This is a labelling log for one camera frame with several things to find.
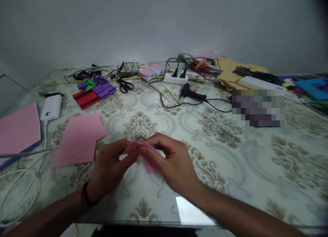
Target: wooden stick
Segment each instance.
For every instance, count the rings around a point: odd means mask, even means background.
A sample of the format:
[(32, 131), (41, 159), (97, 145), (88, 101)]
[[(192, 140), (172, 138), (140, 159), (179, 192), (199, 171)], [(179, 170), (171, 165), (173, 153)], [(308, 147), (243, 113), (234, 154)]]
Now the wooden stick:
[(160, 90), (158, 90), (158, 88), (155, 86), (155, 85), (153, 85), (153, 87), (157, 90), (157, 91), (159, 91), (168, 101), (170, 101), (166, 96), (165, 96), (165, 94), (164, 93), (162, 93)]
[(163, 87), (165, 87), (166, 90), (168, 90), (168, 92), (172, 95), (172, 97), (180, 104), (180, 101), (178, 100), (178, 98), (170, 91), (170, 89), (167, 88), (166, 85), (164, 85), (164, 83), (162, 83)]

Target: pink paper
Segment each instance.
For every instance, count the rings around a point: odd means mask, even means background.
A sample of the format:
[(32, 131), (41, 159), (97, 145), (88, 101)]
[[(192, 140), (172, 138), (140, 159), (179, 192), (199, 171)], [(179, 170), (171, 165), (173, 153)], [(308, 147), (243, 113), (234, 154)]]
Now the pink paper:
[[(149, 145), (147, 142), (142, 142), (142, 143), (132, 142), (122, 154), (129, 154), (129, 153), (131, 153), (132, 151), (134, 151), (135, 149), (137, 149), (140, 146), (149, 147), (149, 148), (153, 149), (155, 152), (157, 152), (158, 155), (160, 155), (159, 151), (156, 150), (151, 145)], [(153, 166), (143, 154), (139, 154), (139, 156), (141, 157), (143, 165), (146, 168), (148, 174), (157, 173), (159, 171), (158, 168)]]
[(51, 167), (93, 161), (96, 142), (106, 135), (99, 113), (71, 117), (56, 149)]
[(155, 72), (152, 71), (151, 69), (160, 70), (160, 69), (162, 69), (162, 68), (163, 68), (162, 65), (159, 65), (159, 64), (153, 64), (153, 65), (151, 65), (151, 66), (149, 66), (149, 67), (147, 67), (147, 68), (144, 68), (144, 69), (140, 70), (140, 71), (138, 72), (138, 74), (139, 74), (139, 75), (143, 75), (143, 76), (152, 75), (152, 74), (154, 74)]
[[(0, 154), (19, 153), (41, 139), (37, 104), (34, 102), (0, 119)], [(0, 158), (0, 164), (9, 158)]]

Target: black scissors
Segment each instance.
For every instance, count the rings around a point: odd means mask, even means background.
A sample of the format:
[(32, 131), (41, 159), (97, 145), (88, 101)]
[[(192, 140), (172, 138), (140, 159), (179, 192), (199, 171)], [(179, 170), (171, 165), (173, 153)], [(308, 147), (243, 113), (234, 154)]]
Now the black scissors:
[(134, 89), (134, 85), (132, 83), (122, 80), (122, 78), (119, 77), (118, 74), (116, 74), (115, 76), (116, 81), (120, 84), (120, 90), (122, 93), (127, 93), (129, 90)]

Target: bracelet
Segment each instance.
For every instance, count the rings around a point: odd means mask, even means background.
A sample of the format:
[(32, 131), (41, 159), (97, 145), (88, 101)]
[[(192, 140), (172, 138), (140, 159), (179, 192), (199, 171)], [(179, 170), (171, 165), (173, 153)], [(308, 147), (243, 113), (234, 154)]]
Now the bracelet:
[(88, 186), (88, 183), (89, 183), (89, 181), (87, 181), (87, 182), (83, 185), (83, 190), (82, 190), (83, 198), (84, 198), (85, 203), (86, 203), (88, 206), (95, 206), (96, 204), (99, 203), (99, 201), (98, 201), (98, 202), (95, 202), (95, 203), (92, 203), (92, 202), (90, 201), (90, 199), (89, 199), (89, 197), (88, 197), (88, 195), (87, 195), (87, 193), (86, 193), (86, 187)]

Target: floral patterned tablecloth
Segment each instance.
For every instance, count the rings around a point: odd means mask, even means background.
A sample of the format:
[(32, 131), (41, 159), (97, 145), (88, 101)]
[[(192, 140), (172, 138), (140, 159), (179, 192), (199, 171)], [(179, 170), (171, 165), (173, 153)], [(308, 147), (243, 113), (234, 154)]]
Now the floral patterned tablecloth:
[[(64, 74), (71, 71), (54, 71), (45, 82), (63, 82)], [(145, 81), (130, 81), (135, 85), (134, 91), (122, 94), (118, 90), (85, 111), (72, 98), (78, 92), (76, 84), (40, 84), (6, 114), (32, 102), (37, 102), (41, 111), (45, 99), (38, 92), (61, 92), (64, 97), (60, 118), (48, 123), (48, 147), (59, 144), (70, 117), (101, 113), (108, 135), (97, 142), (96, 153), (105, 143), (122, 138), (142, 142), (161, 132), (185, 142), (199, 179), (208, 186), (287, 223), (314, 228), (325, 225), (326, 120), (301, 104), (286, 104), (284, 127), (235, 127), (231, 113), (218, 112), (206, 104), (165, 109), (159, 102), (159, 94)], [(168, 91), (156, 84), (167, 96), (164, 103), (175, 105)], [(230, 95), (211, 82), (190, 84), (192, 90), (210, 98), (227, 99)], [(179, 85), (169, 87), (177, 95), (181, 89)], [(217, 108), (230, 108), (219, 101), (214, 104)], [(48, 152), (44, 156), (21, 158), (0, 171), (1, 219), (16, 220), (25, 212), (24, 217), (30, 216), (74, 192), (91, 177), (94, 162), (53, 169), (52, 156)], [(138, 159), (116, 191), (79, 221), (179, 225), (176, 196), (160, 173), (148, 175)]]

